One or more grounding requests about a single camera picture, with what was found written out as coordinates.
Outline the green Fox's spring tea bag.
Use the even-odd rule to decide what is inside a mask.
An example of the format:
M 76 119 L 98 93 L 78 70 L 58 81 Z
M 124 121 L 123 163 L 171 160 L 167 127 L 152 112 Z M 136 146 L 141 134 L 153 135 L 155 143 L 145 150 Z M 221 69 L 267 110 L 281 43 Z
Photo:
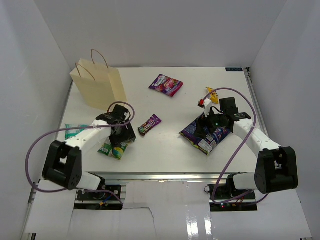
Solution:
M 110 140 L 107 138 L 97 152 L 105 156 L 108 156 L 117 160 L 121 160 L 128 145 L 129 143 L 123 142 L 118 146 L 113 146 Z

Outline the large dark blue candy bag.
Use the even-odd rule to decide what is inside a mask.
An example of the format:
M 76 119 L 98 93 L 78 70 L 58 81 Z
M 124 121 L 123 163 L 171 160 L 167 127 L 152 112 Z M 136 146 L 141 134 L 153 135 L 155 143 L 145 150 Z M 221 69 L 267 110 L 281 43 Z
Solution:
M 194 132 L 196 130 L 197 119 L 199 117 L 185 127 L 179 134 L 187 139 L 195 148 L 208 156 L 216 146 L 231 133 L 231 131 L 225 127 L 218 127 L 214 132 L 210 132 L 207 127 L 203 127 L 204 131 L 207 133 L 206 139 L 195 137 Z

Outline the teal Fox's candy bag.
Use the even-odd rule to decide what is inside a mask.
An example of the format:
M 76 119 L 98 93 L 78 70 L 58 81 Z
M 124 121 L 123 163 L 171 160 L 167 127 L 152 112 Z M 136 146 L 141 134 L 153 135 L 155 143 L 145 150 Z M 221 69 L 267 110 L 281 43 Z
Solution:
M 65 124 L 65 134 L 64 134 L 64 138 L 66 140 L 75 137 L 77 134 L 79 134 L 80 132 L 82 132 L 84 130 L 84 127 L 87 127 L 87 124 L 79 124 L 79 125 L 75 125 L 75 124 Z

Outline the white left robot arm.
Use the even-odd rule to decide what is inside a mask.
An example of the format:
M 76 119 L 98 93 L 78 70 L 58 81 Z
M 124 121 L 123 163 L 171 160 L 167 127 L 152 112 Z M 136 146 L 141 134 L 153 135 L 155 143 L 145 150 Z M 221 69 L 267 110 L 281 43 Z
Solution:
M 106 193 L 103 179 L 82 170 L 83 155 L 98 142 L 107 140 L 109 147 L 103 149 L 120 157 L 123 148 L 136 140 L 131 119 L 130 111 L 117 102 L 113 110 L 97 116 L 76 136 L 63 142 L 54 141 L 49 147 L 42 177 L 67 190 L 88 190 L 96 200 L 103 198 Z

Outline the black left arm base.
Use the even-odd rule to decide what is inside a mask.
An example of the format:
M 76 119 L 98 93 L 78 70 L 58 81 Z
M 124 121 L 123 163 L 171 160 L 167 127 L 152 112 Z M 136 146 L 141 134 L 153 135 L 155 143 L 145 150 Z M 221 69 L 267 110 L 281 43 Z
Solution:
M 106 185 L 103 190 L 112 192 L 85 192 L 78 190 L 74 202 L 75 210 L 97 210 L 97 211 L 120 211 L 123 209 L 122 204 L 117 200 L 115 195 L 122 201 L 121 185 Z

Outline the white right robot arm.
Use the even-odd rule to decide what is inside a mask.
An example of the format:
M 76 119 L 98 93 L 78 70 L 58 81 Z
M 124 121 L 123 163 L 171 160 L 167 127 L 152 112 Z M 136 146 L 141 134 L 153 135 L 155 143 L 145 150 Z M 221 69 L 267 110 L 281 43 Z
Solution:
M 238 199 L 244 190 L 269 194 L 298 187 L 295 150 L 290 146 L 281 146 L 254 127 L 252 118 L 245 112 L 239 112 L 234 97 L 221 99 L 217 113 L 214 113 L 213 103 L 209 99 L 201 99 L 198 106 L 204 109 L 204 115 L 196 121 L 196 136 L 204 137 L 205 130 L 210 133 L 229 130 L 244 140 L 257 157 L 254 172 L 228 176 L 225 192 L 229 198 Z

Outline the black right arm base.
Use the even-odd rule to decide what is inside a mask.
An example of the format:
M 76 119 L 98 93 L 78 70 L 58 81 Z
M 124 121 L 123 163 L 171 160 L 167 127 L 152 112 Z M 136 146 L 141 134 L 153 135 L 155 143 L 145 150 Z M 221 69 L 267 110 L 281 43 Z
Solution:
M 220 183 L 214 200 L 218 203 L 213 203 L 212 194 L 215 184 L 208 184 L 203 191 L 209 196 L 209 205 L 211 212 L 253 212 L 257 211 L 256 195 L 250 190 L 247 195 L 239 197 L 248 190 L 238 190 L 235 187 L 232 176 L 229 175 L 225 183 Z

